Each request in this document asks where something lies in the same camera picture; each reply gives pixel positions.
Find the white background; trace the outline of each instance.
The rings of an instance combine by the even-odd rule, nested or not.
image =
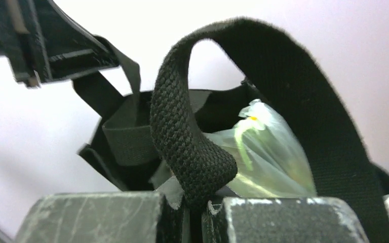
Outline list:
[[[251,16],[287,30],[330,77],[372,159],[389,170],[389,1],[56,0],[69,16],[141,65],[142,89],[181,37],[213,21]],[[124,94],[122,71],[104,72]],[[213,43],[197,45],[190,87],[227,89],[243,75]],[[0,58],[0,227],[14,236],[29,207],[56,192],[113,191],[76,151],[95,114],[70,82],[28,90]]]

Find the black nylon strap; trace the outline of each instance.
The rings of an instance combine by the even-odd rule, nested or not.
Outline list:
[[[372,163],[374,168],[375,168],[375,171],[376,171],[376,174],[378,175],[378,179],[381,183],[381,188],[383,190],[383,194],[384,195],[388,195],[389,194],[389,173],[384,170],[383,168],[381,168],[380,166]]]
[[[171,49],[159,70],[151,101],[153,142],[189,206],[203,208],[237,173],[232,156],[203,136],[189,106],[190,53],[203,39],[218,43],[286,119],[305,150],[319,195],[345,200],[372,243],[389,242],[378,179],[338,96],[303,48],[282,31],[250,19],[193,32]]]
[[[106,39],[99,36],[97,36],[97,38],[111,49],[122,67],[133,93],[133,102],[130,109],[136,111],[141,87],[139,64],[120,52]],[[75,92],[101,117],[110,115],[108,113],[114,112],[116,105],[121,104],[123,97],[99,71],[75,78],[72,80],[72,83]]]

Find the textured woven strap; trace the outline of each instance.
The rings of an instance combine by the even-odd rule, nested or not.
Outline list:
[[[284,32],[239,18],[203,27],[181,39],[160,67],[151,100],[153,142],[185,191],[192,210],[237,173],[228,153],[206,139],[188,99],[193,46],[218,43],[270,101],[303,146],[320,196],[345,200],[371,242],[389,242],[382,191],[344,106],[309,53]]]

